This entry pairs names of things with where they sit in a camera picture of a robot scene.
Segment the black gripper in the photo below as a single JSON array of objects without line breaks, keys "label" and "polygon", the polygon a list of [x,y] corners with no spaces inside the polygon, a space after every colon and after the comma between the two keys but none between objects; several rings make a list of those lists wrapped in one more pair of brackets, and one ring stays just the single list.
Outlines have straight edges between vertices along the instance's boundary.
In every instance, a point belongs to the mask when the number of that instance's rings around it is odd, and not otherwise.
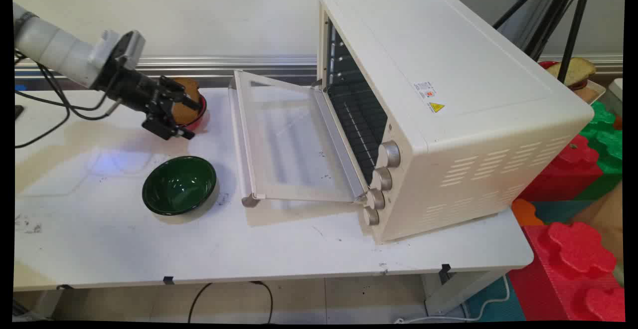
[{"label": "black gripper", "polygon": [[123,106],[144,112],[142,127],[163,140],[192,140],[195,136],[189,125],[196,122],[196,115],[179,116],[175,120],[162,108],[168,90],[168,96],[174,102],[200,111],[200,84],[193,78],[162,75],[152,79],[135,69],[127,69],[120,61],[108,59],[96,77],[96,90],[104,91],[109,99],[121,100]]}]

